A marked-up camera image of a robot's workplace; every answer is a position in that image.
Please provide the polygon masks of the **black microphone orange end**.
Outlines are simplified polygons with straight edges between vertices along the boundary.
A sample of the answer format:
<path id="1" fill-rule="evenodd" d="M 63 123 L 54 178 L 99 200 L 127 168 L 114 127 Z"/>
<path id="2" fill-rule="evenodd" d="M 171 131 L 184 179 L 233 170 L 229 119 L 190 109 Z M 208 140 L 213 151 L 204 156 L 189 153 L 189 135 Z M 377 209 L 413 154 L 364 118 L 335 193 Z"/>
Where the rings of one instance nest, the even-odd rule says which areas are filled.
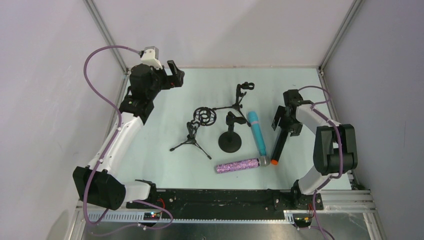
<path id="1" fill-rule="evenodd" d="M 286 128 L 281 128 L 270 157 L 270 163 L 272 165 L 278 165 L 288 136 L 289 131 Z"/>

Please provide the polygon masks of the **black round base mic stand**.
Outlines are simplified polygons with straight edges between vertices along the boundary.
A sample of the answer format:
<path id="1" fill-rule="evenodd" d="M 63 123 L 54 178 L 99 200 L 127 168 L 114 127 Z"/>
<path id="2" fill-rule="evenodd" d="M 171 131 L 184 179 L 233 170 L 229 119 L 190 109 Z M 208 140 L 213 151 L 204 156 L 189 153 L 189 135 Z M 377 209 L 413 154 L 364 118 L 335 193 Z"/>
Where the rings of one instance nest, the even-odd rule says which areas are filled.
<path id="1" fill-rule="evenodd" d="M 227 125 L 227 131 L 222 133 L 218 139 L 218 146 L 225 153 L 235 153 L 242 146 L 242 139 L 238 133 L 234 131 L 235 124 L 243 125 L 247 123 L 247 120 L 243 117 L 237 117 L 231 111 L 229 111 L 225 117 L 225 123 Z"/>

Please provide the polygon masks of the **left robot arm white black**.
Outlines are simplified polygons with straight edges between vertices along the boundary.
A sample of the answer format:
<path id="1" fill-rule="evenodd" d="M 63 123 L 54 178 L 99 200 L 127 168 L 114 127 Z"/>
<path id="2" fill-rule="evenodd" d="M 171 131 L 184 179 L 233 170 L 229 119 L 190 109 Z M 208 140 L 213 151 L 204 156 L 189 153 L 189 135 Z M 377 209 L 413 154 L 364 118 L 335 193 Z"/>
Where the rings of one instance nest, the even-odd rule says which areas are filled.
<path id="1" fill-rule="evenodd" d="M 115 130 L 111 132 L 98 154 L 86 167 L 78 166 L 72 177 L 83 206 L 95 205 L 117 210 L 123 203 L 149 198 L 155 185 L 146 180 L 120 182 L 117 172 L 134 137 L 143 128 L 154 109 L 153 101 L 162 90 L 183 85 L 184 71 L 173 60 L 164 68 L 155 69 L 141 63 L 131 69 L 129 86 L 118 108 Z"/>

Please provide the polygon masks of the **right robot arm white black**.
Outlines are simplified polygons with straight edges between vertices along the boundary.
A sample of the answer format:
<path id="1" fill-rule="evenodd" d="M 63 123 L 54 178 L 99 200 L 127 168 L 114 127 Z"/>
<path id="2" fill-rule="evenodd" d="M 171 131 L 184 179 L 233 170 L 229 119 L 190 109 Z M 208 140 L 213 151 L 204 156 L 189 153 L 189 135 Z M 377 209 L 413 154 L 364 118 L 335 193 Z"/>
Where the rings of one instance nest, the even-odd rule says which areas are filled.
<path id="1" fill-rule="evenodd" d="M 332 120 L 316 106 L 305 100 L 298 89 L 283 93 L 283 106 L 278 106 L 271 127 L 280 133 L 276 139 L 271 164 L 277 165 L 288 137 L 299 136 L 307 127 L 315 136 L 313 166 L 290 189 L 294 200 L 303 196 L 316 196 L 330 181 L 339 179 L 358 165 L 355 128 Z"/>

